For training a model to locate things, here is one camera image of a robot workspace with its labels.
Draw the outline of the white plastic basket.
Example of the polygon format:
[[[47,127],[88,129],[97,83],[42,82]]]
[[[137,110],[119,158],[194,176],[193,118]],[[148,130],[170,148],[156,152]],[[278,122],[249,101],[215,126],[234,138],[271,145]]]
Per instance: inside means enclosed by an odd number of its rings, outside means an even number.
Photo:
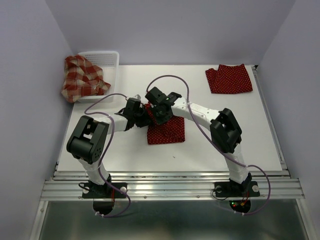
[[[82,104],[93,104],[106,95],[113,94],[119,78],[119,60],[120,54],[112,50],[97,50],[79,52],[78,55],[85,57],[93,65],[102,69],[103,81],[110,84],[110,88],[104,95],[84,96],[77,100]]]

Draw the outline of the aluminium rail frame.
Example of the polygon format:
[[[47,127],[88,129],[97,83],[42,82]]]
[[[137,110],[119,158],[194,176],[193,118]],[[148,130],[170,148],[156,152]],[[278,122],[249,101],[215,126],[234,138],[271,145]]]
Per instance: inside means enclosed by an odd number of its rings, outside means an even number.
[[[103,218],[78,184],[88,175],[66,149],[56,171],[44,183],[34,221],[33,240],[315,240],[307,220],[305,196],[284,161],[270,115],[261,97],[254,67],[246,70],[253,91],[237,95],[210,92],[207,65],[121,65],[114,87],[129,97],[146,88],[186,94],[208,112],[229,108],[242,129],[241,150],[257,182],[251,210],[243,216],[228,200],[212,196],[226,183],[225,159],[191,121],[180,144],[150,146],[144,128],[114,135],[103,163],[114,183],[127,183],[129,199],[116,199],[112,217]]]

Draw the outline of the red cream plaid skirt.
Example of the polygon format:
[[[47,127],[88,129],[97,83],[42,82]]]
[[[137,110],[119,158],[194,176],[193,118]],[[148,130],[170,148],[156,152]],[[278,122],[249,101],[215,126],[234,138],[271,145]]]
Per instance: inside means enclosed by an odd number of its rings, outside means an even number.
[[[81,55],[70,55],[64,60],[62,96],[69,103],[82,97],[102,96],[112,85],[104,81],[103,69]]]

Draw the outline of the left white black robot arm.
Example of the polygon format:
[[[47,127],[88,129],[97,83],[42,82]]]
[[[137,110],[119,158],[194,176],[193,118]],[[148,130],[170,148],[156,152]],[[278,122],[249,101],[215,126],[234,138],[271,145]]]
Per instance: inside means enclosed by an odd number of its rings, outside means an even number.
[[[101,121],[87,115],[80,117],[67,142],[66,150],[82,164],[89,181],[95,184],[95,193],[100,197],[111,193],[111,175],[102,163],[110,146],[109,143],[105,146],[107,135],[112,139],[116,132],[125,132],[134,126],[145,127],[150,122],[139,95],[129,97],[122,111],[105,114]]]

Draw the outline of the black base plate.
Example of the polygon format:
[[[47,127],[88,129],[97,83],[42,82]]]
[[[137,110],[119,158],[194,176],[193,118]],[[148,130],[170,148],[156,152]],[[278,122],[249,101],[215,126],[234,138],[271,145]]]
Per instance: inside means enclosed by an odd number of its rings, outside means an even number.
[[[256,181],[245,185],[233,181],[215,182],[213,192],[217,198],[259,197],[261,195]]]
[[[106,183],[97,185],[91,181],[80,182],[78,186],[82,189],[83,199],[125,199],[126,196]]]

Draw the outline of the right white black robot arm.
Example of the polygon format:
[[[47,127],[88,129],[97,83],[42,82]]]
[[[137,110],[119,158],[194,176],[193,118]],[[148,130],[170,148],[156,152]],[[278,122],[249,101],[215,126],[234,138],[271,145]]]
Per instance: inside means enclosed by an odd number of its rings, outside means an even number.
[[[210,136],[205,137],[225,158],[231,192],[242,195],[248,190],[249,171],[242,155],[242,130],[230,109],[203,107],[176,92],[166,95],[157,87],[149,90],[145,98],[151,104],[157,124],[164,124],[172,117],[181,117],[193,121],[201,132],[203,128],[210,131]]]

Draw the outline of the red polka dot skirt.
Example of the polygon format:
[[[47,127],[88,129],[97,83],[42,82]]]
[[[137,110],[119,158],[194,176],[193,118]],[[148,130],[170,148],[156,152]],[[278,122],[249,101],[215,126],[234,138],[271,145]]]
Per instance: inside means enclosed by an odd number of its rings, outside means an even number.
[[[228,66],[220,64],[218,69],[205,71],[212,94],[235,95],[253,91],[250,76],[244,64]]]
[[[148,145],[164,145],[183,143],[185,137],[185,119],[183,117],[173,116],[164,124],[157,124],[156,119],[151,112],[151,104],[145,104],[146,111],[151,118],[151,124],[147,129]]]

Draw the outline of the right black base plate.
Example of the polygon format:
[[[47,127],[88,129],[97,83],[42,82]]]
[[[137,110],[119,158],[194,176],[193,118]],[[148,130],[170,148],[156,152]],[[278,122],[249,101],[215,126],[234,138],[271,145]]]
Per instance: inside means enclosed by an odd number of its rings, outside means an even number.
[[[245,185],[233,181],[215,182],[213,192],[217,198],[259,197],[261,195],[256,181]]]

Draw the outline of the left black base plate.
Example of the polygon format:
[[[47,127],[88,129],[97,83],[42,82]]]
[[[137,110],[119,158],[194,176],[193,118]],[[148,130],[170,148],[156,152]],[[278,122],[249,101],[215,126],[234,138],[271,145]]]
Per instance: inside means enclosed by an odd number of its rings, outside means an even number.
[[[97,185],[91,181],[80,182],[78,186],[82,189],[83,199],[125,199],[126,196],[106,183]]]

